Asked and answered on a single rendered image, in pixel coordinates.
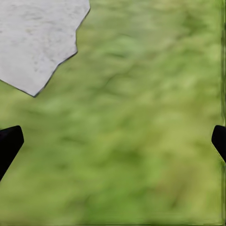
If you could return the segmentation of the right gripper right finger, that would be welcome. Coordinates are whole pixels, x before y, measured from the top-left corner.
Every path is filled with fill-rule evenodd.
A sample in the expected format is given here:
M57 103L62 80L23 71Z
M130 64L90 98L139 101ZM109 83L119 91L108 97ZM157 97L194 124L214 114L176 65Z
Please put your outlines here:
M215 126L212 143L226 162L226 127L220 125Z

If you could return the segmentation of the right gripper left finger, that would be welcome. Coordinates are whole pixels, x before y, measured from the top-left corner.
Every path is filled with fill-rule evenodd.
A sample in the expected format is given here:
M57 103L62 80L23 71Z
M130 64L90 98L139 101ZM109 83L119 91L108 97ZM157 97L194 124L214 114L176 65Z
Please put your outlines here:
M0 130L0 181L24 144L21 126Z

